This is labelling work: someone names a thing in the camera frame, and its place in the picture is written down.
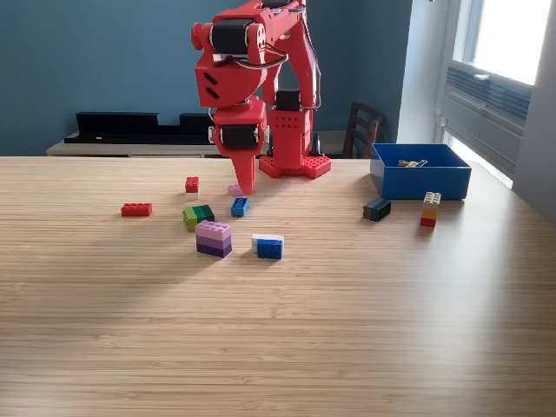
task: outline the wooden chair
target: wooden chair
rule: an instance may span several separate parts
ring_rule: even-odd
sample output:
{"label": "wooden chair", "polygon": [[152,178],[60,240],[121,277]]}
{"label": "wooden chair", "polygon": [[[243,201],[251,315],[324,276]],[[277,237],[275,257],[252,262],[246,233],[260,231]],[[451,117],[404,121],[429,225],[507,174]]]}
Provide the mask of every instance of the wooden chair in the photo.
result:
{"label": "wooden chair", "polygon": [[385,121],[386,118],[380,111],[366,104],[353,102],[351,104],[342,157],[344,159],[353,159],[355,146],[358,158],[370,159],[371,147],[378,139],[381,125]]}

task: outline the robotic arm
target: robotic arm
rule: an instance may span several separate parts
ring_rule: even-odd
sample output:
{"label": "robotic arm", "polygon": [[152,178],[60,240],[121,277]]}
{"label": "robotic arm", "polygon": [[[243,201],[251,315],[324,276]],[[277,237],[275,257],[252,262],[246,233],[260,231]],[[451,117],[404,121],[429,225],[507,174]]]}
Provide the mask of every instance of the robotic arm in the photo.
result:
{"label": "robotic arm", "polygon": [[[204,50],[195,77],[201,106],[208,108],[215,122],[209,137],[232,160],[245,195],[253,192],[255,157],[271,129],[274,154],[259,164],[270,176],[316,178],[331,168],[328,158],[309,151],[318,64],[306,1],[251,0],[224,11],[212,23],[196,23],[191,30],[194,48]],[[300,90],[278,89],[278,75],[287,60]],[[264,101],[253,96],[259,87]],[[265,103],[273,106],[269,122]]]}

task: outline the white wall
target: white wall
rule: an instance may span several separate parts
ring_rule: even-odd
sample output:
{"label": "white wall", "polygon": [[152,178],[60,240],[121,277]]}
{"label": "white wall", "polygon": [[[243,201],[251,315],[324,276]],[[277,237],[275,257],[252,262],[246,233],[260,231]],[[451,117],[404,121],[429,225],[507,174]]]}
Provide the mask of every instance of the white wall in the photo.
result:
{"label": "white wall", "polygon": [[537,82],[521,143],[513,190],[556,222],[556,2],[548,17]]}
{"label": "white wall", "polygon": [[450,3],[414,0],[406,74],[401,95],[398,143],[432,143]]}

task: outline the purple lego brick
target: purple lego brick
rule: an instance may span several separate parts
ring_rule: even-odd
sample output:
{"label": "purple lego brick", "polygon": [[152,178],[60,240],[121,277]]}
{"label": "purple lego brick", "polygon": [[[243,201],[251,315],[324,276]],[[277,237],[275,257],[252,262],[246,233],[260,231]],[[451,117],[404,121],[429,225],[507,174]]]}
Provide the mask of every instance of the purple lego brick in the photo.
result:
{"label": "purple lego brick", "polygon": [[224,249],[232,244],[232,236],[228,236],[223,241],[217,241],[216,239],[210,239],[204,236],[197,236],[197,245],[210,246],[215,249]]}
{"label": "purple lego brick", "polygon": [[219,258],[225,258],[230,254],[231,251],[232,251],[231,244],[224,249],[217,249],[217,248],[211,248],[210,246],[200,245],[199,243],[197,243],[197,252],[200,252],[205,255],[212,255],[212,256],[218,256]]}
{"label": "purple lego brick", "polygon": [[205,220],[195,226],[195,234],[217,241],[224,241],[232,235],[232,228],[224,223],[213,223]]}

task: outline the blue bin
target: blue bin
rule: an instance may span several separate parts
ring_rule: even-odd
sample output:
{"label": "blue bin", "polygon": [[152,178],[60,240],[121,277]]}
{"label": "blue bin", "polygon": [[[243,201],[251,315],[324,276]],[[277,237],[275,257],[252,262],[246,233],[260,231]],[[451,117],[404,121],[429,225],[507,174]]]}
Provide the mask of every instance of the blue bin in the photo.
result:
{"label": "blue bin", "polygon": [[[400,160],[428,161],[422,168],[398,167]],[[382,198],[422,200],[429,191],[443,200],[463,200],[471,167],[444,144],[376,143],[371,153],[371,176]]]}

